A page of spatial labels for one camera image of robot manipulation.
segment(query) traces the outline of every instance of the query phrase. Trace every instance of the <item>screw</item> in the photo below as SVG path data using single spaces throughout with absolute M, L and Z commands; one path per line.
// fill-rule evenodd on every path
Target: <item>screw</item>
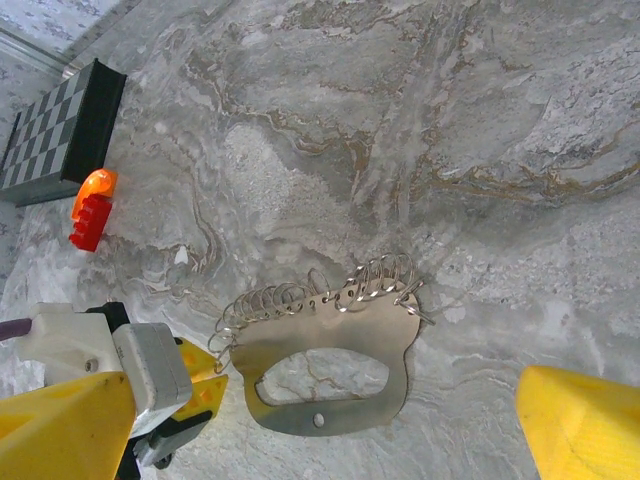
M 87 362 L 84 364 L 84 370 L 87 373 L 95 372 L 96 370 L 98 370 L 98 359 L 92 358 L 90 360 L 87 360 Z

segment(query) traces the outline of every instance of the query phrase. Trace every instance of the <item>purple cable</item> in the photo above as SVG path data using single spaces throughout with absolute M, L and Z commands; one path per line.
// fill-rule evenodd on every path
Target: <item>purple cable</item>
M 0 322 L 0 342 L 10 338 L 22 337 L 31 331 L 31 319 L 19 318 Z

